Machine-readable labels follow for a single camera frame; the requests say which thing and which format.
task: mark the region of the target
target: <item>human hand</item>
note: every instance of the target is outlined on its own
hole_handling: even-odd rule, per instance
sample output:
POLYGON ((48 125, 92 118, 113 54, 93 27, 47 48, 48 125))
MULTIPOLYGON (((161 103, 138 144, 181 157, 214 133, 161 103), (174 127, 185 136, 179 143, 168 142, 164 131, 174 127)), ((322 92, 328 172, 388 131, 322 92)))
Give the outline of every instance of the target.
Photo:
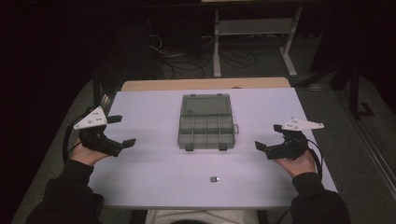
POLYGON ((101 159, 109 157, 109 155, 107 155, 105 153, 90 150, 89 148, 84 147, 80 143, 79 138, 76 139, 76 145, 77 146, 74 148, 73 154, 70 158, 73 161, 79 161, 84 164, 94 166, 101 159))
POLYGON ((314 158, 308 150, 296 160, 277 159, 274 161, 281 165, 292 178, 303 173, 315 173, 317 171, 314 158))

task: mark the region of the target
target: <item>forearm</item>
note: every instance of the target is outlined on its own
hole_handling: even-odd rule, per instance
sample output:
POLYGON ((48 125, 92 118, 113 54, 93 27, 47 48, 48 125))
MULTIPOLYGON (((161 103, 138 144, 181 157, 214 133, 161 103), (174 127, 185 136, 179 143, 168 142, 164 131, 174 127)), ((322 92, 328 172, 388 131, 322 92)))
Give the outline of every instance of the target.
POLYGON ((350 223, 347 207, 338 193, 323 188, 318 175, 305 173, 293 178, 299 195, 293 199, 293 224, 350 223))
POLYGON ((93 193, 88 187, 93 167, 68 161, 62 173, 47 184, 43 201, 26 223, 90 223, 93 193))

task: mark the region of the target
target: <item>dark background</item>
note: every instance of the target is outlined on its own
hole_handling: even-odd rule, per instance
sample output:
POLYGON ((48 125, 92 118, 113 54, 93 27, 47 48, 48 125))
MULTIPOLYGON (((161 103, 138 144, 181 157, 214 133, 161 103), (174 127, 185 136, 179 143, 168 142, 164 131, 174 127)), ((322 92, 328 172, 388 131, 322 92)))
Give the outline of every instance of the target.
MULTIPOLYGON (((69 106, 93 74, 98 74, 109 94, 125 80, 161 78, 149 35, 162 35, 165 45, 197 55, 201 35, 213 35, 210 9, 83 10, 108 7, 104 2, 1 3, 0 78, 5 111, 1 121, 6 124, 0 153, 1 223, 11 221, 69 106)), ((147 4, 112 2, 127 2, 129 7, 147 4)), ((305 7, 298 33, 319 35, 326 28, 313 70, 351 59, 396 111, 394 11, 394 5, 385 1, 305 7)), ((223 15, 237 19, 244 13, 254 15, 250 10, 223 15)))

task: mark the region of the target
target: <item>plastic organizer box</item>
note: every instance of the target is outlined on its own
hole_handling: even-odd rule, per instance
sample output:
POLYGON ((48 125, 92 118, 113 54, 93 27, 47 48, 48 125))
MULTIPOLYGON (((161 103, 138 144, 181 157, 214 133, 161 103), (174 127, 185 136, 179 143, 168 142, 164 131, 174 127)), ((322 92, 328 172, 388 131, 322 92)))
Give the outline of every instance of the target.
POLYGON ((177 143, 187 151, 233 148, 235 137, 230 95, 183 95, 177 143))

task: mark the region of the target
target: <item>table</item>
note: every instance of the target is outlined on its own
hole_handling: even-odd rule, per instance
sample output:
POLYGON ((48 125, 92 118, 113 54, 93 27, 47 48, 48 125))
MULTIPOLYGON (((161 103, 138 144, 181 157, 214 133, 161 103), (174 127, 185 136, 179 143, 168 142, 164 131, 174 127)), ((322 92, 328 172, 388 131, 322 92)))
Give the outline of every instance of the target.
MULTIPOLYGON (((227 80, 233 83, 245 79, 227 80)), ((188 84, 197 80, 183 80, 188 84)), ((246 82, 265 83, 265 78, 246 82)), ((168 81, 146 81, 166 83, 168 81)), ((125 83, 124 90, 133 82, 125 83)), ((123 209, 270 209, 290 206, 297 195, 289 175, 254 141, 271 146, 283 142, 273 125, 291 116, 306 119, 293 88, 120 91, 109 115, 122 115, 120 123, 107 126, 106 135, 116 141, 136 138, 118 158, 95 165, 90 187, 105 198, 105 206, 123 209), (233 121, 239 125, 235 147, 227 151, 177 145, 178 119, 183 94, 228 93, 233 121), (210 177, 218 182, 210 182, 210 177)), ((311 131, 304 131, 315 141, 311 131)), ((335 190, 326 167, 323 185, 335 190)))

